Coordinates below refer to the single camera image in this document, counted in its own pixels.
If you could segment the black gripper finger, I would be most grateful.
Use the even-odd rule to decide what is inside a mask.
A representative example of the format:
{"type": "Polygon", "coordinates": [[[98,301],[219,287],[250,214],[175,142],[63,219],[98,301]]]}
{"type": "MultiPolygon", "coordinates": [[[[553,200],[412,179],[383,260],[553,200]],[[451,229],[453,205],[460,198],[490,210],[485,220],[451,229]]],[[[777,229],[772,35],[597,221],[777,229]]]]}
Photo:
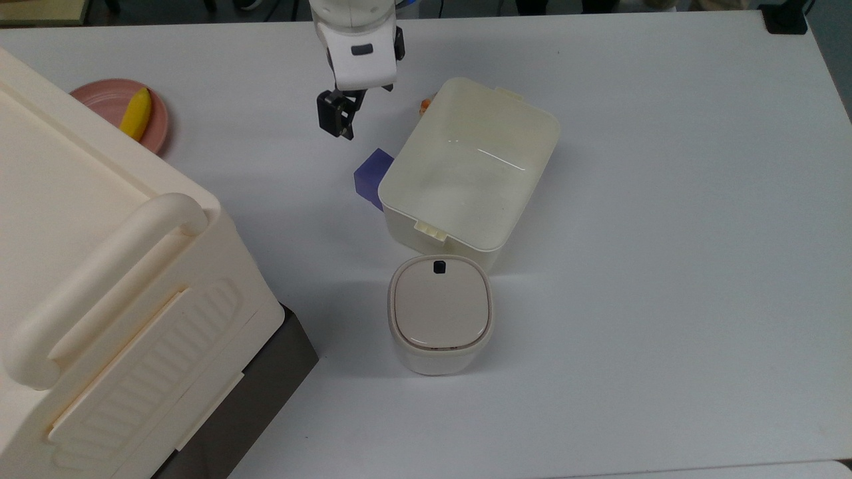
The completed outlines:
{"type": "Polygon", "coordinates": [[[317,97],[319,126],[335,138],[353,139],[355,92],[326,90],[317,97]]]}

